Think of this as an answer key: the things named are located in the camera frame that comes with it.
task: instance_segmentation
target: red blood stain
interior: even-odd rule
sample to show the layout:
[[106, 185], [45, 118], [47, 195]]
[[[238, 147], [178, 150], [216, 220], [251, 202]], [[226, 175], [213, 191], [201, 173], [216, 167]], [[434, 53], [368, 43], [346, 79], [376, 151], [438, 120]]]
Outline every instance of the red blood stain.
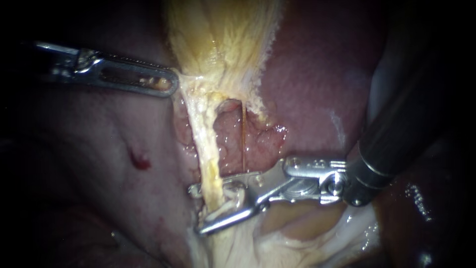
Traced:
[[151, 167], [149, 157], [145, 152], [134, 152], [129, 149], [129, 157], [134, 167], [139, 170], [147, 170]]

